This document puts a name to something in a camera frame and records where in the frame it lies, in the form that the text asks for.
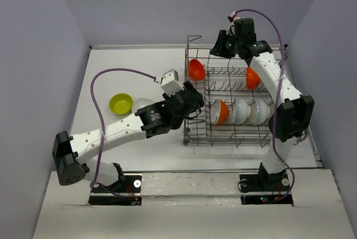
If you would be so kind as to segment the yellow striped bowl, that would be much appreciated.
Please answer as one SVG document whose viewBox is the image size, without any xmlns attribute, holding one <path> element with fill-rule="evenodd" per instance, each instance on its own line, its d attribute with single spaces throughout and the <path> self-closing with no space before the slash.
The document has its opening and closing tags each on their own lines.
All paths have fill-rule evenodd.
<svg viewBox="0 0 357 239">
<path fill-rule="evenodd" d="M 210 107 L 210 121 L 213 125 L 224 124 L 229 116 L 229 108 L 225 102 L 216 99 Z"/>
</svg>

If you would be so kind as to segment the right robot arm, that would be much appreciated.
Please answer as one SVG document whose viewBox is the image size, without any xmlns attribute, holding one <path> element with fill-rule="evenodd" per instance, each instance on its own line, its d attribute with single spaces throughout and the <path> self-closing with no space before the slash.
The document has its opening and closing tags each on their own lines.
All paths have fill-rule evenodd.
<svg viewBox="0 0 357 239">
<path fill-rule="evenodd" d="M 308 128 L 315 101 L 303 95 L 284 74 L 283 64 L 278 64 L 266 41 L 258 41 L 251 18 L 229 17 L 228 30 L 219 32 L 210 54 L 232 58 L 239 56 L 261 79 L 274 102 L 274 112 L 269 120 L 271 143 L 256 174 L 240 176 L 240 190 L 270 192 L 287 178 L 287 158 L 296 140 Z"/>
</svg>

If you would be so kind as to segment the lime green bowl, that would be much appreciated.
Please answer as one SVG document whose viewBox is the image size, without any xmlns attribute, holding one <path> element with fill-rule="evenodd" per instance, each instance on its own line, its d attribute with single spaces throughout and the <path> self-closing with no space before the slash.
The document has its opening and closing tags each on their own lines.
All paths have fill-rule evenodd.
<svg viewBox="0 0 357 239">
<path fill-rule="evenodd" d="M 119 93 L 109 101 L 109 108 L 114 114 L 127 115 L 131 112 L 133 99 L 129 94 Z"/>
</svg>

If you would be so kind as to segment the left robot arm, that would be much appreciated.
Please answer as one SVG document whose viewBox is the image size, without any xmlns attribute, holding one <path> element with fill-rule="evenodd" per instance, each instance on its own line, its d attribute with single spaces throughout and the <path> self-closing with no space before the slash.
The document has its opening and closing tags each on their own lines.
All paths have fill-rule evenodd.
<svg viewBox="0 0 357 239">
<path fill-rule="evenodd" d="M 111 147 L 136 140 L 167 134 L 181 127 L 184 119 L 204 106 L 203 96 L 189 81 L 184 88 L 164 100 L 147 105 L 126 118 L 106 127 L 82 134 L 69 135 L 62 131 L 55 136 L 52 157 L 60 185 L 69 186 L 83 179 L 100 183 L 99 175 L 105 175 L 103 185 L 116 192 L 123 187 L 124 175 L 117 163 L 97 167 L 94 158 L 100 159 Z"/>
</svg>

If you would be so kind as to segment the small orange bowl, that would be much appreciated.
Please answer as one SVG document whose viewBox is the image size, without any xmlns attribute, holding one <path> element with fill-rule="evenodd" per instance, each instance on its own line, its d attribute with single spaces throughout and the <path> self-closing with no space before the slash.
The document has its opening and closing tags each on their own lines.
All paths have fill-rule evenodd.
<svg viewBox="0 0 357 239">
<path fill-rule="evenodd" d="M 260 77 L 251 67 L 247 67 L 245 79 L 248 90 L 254 90 L 260 84 Z"/>
</svg>

